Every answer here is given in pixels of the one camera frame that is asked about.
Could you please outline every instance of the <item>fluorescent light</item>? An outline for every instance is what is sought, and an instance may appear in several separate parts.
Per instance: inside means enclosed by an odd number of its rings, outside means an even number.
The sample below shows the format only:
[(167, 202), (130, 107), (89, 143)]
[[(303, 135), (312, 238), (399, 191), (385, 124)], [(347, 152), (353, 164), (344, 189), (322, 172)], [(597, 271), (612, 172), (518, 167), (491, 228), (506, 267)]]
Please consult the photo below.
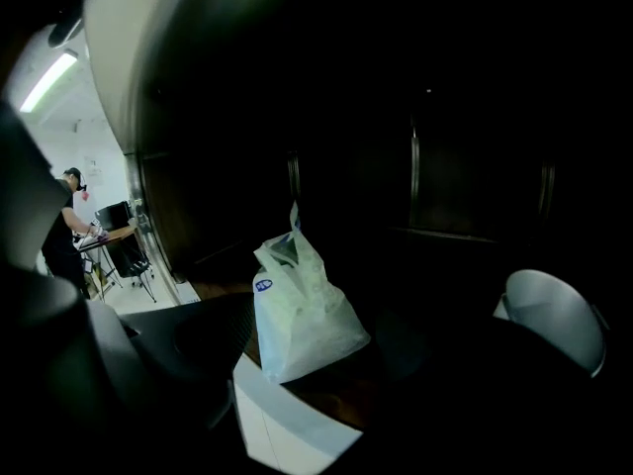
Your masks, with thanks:
[(65, 52), (60, 56), (57, 61), (50, 66), (50, 69), (46, 71), (46, 74), (42, 76), (42, 79), (38, 81), (35, 88), (31, 90), (27, 100), (24, 101), (20, 108), (21, 113), (31, 113), (38, 105), (38, 102), (45, 96), (48, 89), (54, 84), (54, 82), (61, 77), (70, 66), (77, 61), (77, 56), (71, 52)]

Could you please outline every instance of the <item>white plastic bag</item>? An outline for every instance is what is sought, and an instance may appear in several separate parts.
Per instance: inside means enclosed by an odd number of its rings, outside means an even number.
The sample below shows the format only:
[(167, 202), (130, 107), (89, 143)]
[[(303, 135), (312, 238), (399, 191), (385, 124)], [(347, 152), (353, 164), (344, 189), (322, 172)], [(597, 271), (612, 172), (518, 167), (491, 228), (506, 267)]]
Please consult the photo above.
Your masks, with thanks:
[(369, 342), (343, 292), (327, 281), (323, 261), (299, 229), (255, 250), (263, 266), (253, 279), (261, 369), (289, 382), (342, 359)]

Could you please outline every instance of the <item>floor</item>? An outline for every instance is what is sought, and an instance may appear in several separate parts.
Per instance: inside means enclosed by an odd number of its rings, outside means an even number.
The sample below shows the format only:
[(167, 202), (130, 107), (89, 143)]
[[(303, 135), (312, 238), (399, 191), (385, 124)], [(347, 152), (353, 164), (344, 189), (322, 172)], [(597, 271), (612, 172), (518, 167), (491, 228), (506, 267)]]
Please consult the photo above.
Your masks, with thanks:
[[(120, 279), (123, 288), (115, 284), (106, 293), (106, 303), (118, 314), (172, 308), (173, 302), (156, 274), (149, 284), (156, 299), (154, 303), (144, 289), (133, 287), (130, 278)], [(263, 412), (235, 382), (237, 407), (248, 455), (268, 466), (290, 475), (316, 474), (327, 467), (333, 458), (308, 445)]]

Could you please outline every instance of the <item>black chair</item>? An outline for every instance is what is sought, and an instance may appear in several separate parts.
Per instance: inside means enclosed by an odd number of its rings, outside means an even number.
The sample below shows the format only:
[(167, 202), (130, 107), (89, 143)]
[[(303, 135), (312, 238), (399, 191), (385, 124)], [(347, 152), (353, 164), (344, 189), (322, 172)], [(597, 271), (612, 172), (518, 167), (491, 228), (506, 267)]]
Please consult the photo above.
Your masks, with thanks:
[(136, 285), (134, 278), (136, 278), (142, 288), (145, 289), (149, 297), (156, 302), (156, 298), (149, 286), (149, 279), (143, 276), (146, 271), (149, 271), (151, 277), (154, 277), (149, 259), (144, 252), (138, 246), (138, 242), (135, 237), (126, 237), (120, 241), (114, 241), (108, 244), (108, 253), (112, 258), (119, 276), (122, 278), (132, 278), (133, 287)]

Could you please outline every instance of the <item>wooden table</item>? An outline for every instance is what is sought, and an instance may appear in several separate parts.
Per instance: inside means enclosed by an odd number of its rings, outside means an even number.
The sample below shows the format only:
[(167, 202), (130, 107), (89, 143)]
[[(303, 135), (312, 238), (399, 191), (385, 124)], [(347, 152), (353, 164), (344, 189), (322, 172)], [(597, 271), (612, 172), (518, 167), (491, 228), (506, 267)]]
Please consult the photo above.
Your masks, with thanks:
[[(252, 285), (245, 282), (221, 284), (199, 281), (192, 277), (191, 285), (203, 300), (226, 294), (252, 292)], [(244, 353), (261, 367), (255, 322)], [(382, 392), (380, 371), (377, 370), (380, 367), (379, 359), (374, 345), (370, 344), (343, 360), (282, 385), (304, 403), (331, 419), (364, 430), (371, 422)]]
[(120, 229), (114, 229), (108, 233), (108, 238), (103, 240), (96, 240), (85, 246), (79, 246), (79, 251), (88, 251), (89, 249), (95, 249), (100, 246), (105, 246), (110, 242), (121, 241), (135, 233), (136, 228), (132, 226), (121, 227)]
[[(123, 285), (121, 284), (121, 282), (119, 281), (119, 279), (116, 277), (116, 275), (114, 274), (115, 272), (115, 266), (113, 264), (113, 262), (110, 260), (110, 258), (108, 257), (108, 254), (103, 251), (103, 247), (106, 244), (109, 244), (111, 242), (117, 242), (117, 241), (122, 241), (125, 238), (128, 238), (129, 236), (133, 235), (135, 233), (136, 228), (132, 227), (132, 226), (125, 226), (125, 227), (121, 227), (120, 229), (114, 229), (113, 231), (108, 233), (108, 237), (102, 240), (94, 240), (93, 242), (91, 242), (90, 244), (86, 244), (85, 246), (79, 246), (77, 249), (78, 251), (84, 253), (87, 251), (90, 251), (91, 249), (96, 249), (97, 250), (97, 262), (94, 261), (94, 259), (92, 257), (90, 257), (90, 255), (86, 255), (87, 258), (94, 263), (96, 263), (99, 266), (100, 272), (103, 273), (103, 268), (101, 267), (101, 253), (103, 253), (106, 261), (108, 262), (108, 265), (110, 266), (110, 271), (108, 271), (106, 274), (103, 275), (103, 277), (106, 279), (106, 281), (108, 280), (108, 278), (113, 275), (115, 277), (115, 281), (117, 282), (117, 284), (123, 288)], [(99, 287), (97, 288), (97, 293), (100, 295), (101, 300), (105, 301), (105, 294), (104, 294), (104, 289), (103, 289), (103, 283), (102, 283), (102, 278), (101, 276), (98, 276), (98, 281), (99, 281)]]

